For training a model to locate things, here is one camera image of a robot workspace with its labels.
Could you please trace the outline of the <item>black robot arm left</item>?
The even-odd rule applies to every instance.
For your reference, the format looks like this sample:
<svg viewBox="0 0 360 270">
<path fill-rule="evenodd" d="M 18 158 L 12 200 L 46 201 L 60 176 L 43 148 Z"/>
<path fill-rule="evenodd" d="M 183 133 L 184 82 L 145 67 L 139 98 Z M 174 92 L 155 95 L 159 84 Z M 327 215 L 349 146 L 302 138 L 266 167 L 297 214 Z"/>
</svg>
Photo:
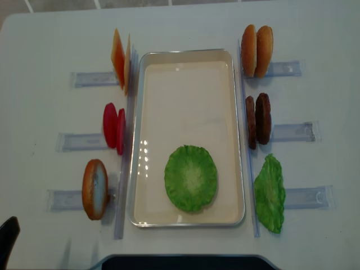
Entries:
<svg viewBox="0 0 360 270">
<path fill-rule="evenodd" d="M 7 263 L 11 255 L 13 246 L 17 240 L 17 237 L 20 233 L 20 226 L 18 218 L 13 216 L 6 220 L 4 224 L 1 225 L 0 229 L 0 264 L 1 269 L 7 268 Z"/>
</svg>

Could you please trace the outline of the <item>dark robot base front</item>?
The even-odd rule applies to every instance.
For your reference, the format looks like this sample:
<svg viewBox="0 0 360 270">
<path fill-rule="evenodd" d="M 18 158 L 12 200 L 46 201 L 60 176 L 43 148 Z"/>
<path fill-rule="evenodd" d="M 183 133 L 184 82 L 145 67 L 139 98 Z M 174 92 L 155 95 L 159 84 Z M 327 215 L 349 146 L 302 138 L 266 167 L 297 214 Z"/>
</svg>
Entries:
<svg viewBox="0 0 360 270">
<path fill-rule="evenodd" d="M 122 255 L 107 259 L 102 269 L 276 269 L 258 256 Z"/>
</svg>

